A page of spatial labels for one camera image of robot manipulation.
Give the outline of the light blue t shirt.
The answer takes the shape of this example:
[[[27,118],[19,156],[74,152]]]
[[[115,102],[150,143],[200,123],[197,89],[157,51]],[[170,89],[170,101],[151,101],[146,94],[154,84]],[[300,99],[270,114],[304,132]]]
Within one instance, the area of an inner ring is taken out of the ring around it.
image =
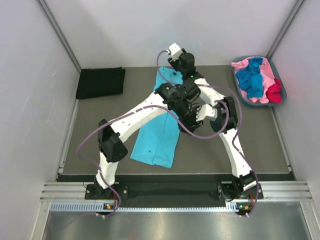
[[[175,118],[165,112],[139,129],[130,158],[152,166],[171,168],[179,135]]]

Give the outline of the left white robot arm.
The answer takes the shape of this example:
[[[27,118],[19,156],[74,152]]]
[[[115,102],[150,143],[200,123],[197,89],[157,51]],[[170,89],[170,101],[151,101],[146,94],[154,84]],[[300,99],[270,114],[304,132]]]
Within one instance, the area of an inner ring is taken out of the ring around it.
[[[126,114],[110,121],[101,120],[97,134],[100,163],[94,180],[95,193],[105,199],[113,194],[118,162],[128,154],[124,143],[146,123],[167,111],[173,111],[184,132],[192,133],[200,127],[203,124],[202,120],[197,119],[200,108],[194,103],[200,94],[201,90],[195,83],[175,86],[163,83]]]

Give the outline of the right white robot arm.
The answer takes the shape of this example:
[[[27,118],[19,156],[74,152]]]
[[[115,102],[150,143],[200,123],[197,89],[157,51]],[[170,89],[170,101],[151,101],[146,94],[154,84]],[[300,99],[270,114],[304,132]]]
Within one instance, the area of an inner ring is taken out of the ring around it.
[[[184,49],[169,52],[169,64],[181,73],[182,83],[169,90],[166,104],[181,121],[181,129],[192,133],[210,120],[212,130],[221,138],[231,163],[233,179],[231,185],[220,187],[219,195],[231,202],[250,194],[258,195],[259,181],[256,173],[246,161],[239,140],[241,115],[237,113],[238,101],[234,96],[225,96],[206,79],[195,67],[195,57]]]

